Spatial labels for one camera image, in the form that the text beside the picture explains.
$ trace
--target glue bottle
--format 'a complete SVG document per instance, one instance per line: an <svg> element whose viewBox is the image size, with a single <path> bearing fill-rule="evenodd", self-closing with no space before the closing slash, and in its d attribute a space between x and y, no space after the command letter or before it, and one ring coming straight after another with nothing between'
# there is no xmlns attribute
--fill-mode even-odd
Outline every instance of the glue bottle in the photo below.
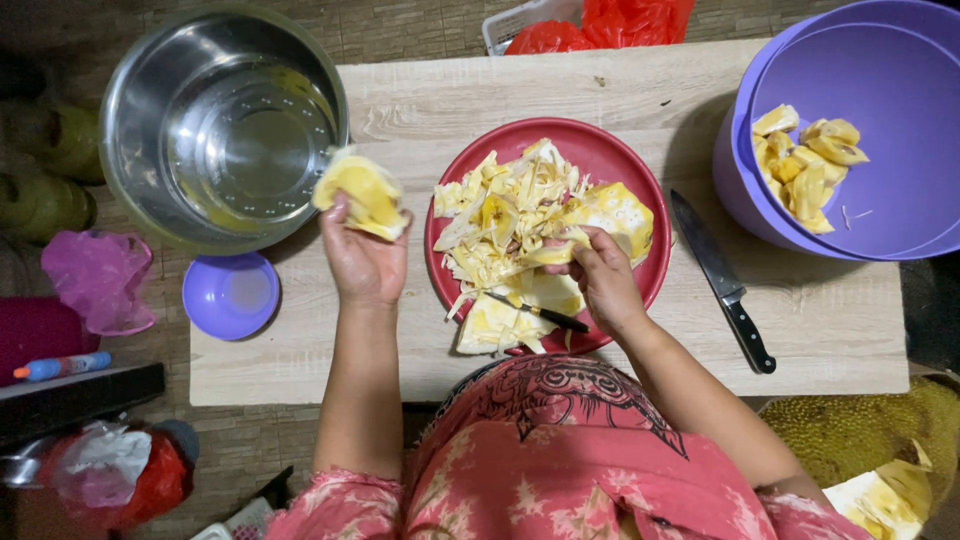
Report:
<svg viewBox="0 0 960 540"><path fill-rule="evenodd" d="M32 382L48 379L59 379L104 369L110 365L110 353L99 352L89 355L62 356L60 358L44 358L28 362L25 367L13 370L13 376Z"/></svg>

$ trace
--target tiled floor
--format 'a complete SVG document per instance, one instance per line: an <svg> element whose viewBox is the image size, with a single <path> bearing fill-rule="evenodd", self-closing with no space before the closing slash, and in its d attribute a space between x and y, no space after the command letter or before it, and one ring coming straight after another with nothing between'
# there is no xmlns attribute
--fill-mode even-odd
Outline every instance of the tiled floor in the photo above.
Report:
<svg viewBox="0 0 960 540"><path fill-rule="evenodd" d="M0 0L0 43L51 66L55 92L93 107L113 66L145 30L204 0ZM520 0L277 0L263 5L295 19L338 63L441 59L485 54L484 18ZM698 0L687 41L768 37L846 0ZM105 188L93 189L98 226L133 231ZM189 403L188 323L180 286L189 258L148 238L155 249L145 295L156 325L132 337L105 340L118 364L161 361L167 394L135 416L179 418L200 433L202 455L193 496L138 531L142 538L186 539L223 519L287 465L301 487L313 448L319 408L264 405L195 408Z"/></svg>

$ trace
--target stainless steel bowl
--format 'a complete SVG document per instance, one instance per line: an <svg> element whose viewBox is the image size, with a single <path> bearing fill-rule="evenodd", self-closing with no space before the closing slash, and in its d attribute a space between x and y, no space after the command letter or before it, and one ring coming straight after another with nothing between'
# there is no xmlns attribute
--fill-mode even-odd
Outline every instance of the stainless steel bowl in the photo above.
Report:
<svg viewBox="0 0 960 540"><path fill-rule="evenodd" d="M348 129L333 61L303 28L218 5L154 30L120 62L100 157L140 227L189 253L235 255L310 219L327 149Z"/></svg>

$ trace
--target person's left hand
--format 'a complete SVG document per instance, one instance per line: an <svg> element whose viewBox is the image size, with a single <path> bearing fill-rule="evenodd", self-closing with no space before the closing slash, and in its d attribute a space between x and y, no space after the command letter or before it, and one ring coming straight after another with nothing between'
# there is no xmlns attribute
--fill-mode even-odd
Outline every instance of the person's left hand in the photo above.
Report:
<svg viewBox="0 0 960 540"><path fill-rule="evenodd" d="M391 307L407 280L407 240L410 226L394 243L344 226L350 199L343 191L320 216L326 258L340 293L340 304ZM410 210L403 210L409 215Z"/></svg>

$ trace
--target small knife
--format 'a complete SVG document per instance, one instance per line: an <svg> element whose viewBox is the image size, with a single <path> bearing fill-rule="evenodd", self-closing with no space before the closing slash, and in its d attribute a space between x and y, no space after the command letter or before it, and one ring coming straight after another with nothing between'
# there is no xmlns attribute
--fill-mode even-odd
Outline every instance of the small knife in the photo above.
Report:
<svg viewBox="0 0 960 540"><path fill-rule="evenodd" d="M773 373L777 369L777 359L767 354L754 321L740 305L740 299L747 293L747 289L733 274L716 239L707 232L707 225L690 203L674 189L670 190L670 200L686 241L707 275L713 294L723 305L724 314L727 315L727 321L743 349L744 356L747 357L747 362L757 374Z"/></svg>
<svg viewBox="0 0 960 540"><path fill-rule="evenodd" d="M580 333L590 332L590 326L588 326L586 323L578 321L577 319L574 319L573 317L570 317L568 315L564 315L559 311L554 311L553 309L544 309L542 307L527 306L526 304L521 304L520 307L516 307L514 306L513 302L511 302L506 296L503 296L502 294L496 294L495 292L485 292L484 294L486 294L491 298L495 298L499 300L500 302L506 304L507 306L515 307L520 311L529 311L530 313L538 316L539 318L550 321L551 323L559 326L560 328L571 329L573 331L578 331Z"/></svg>

